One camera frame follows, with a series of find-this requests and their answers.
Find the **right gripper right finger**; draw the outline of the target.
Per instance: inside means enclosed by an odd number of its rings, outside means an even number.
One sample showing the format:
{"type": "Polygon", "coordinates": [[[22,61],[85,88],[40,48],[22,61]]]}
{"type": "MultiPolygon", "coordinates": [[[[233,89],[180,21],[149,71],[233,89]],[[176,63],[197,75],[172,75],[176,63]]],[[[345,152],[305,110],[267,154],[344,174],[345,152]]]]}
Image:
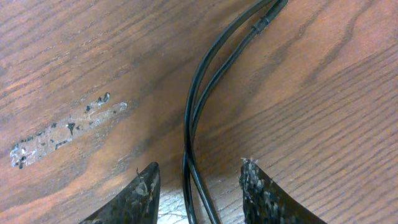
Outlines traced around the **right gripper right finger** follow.
{"type": "Polygon", "coordinates": [[[243,160],[239,185],[243,191],[245,223],[325,224],[279,187],[254,160],[243,160]]]}

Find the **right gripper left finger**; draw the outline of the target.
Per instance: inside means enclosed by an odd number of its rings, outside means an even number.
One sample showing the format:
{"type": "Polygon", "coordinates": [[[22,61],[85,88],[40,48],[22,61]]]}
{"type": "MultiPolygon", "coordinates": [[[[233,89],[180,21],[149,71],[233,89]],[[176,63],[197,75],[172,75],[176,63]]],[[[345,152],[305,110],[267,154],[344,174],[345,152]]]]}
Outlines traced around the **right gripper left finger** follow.
{"type": "Polygon", "coordinates": [[[85,218],[88,224],[157,224],[160,169],[151,162],[115,198],[85,218]]]}

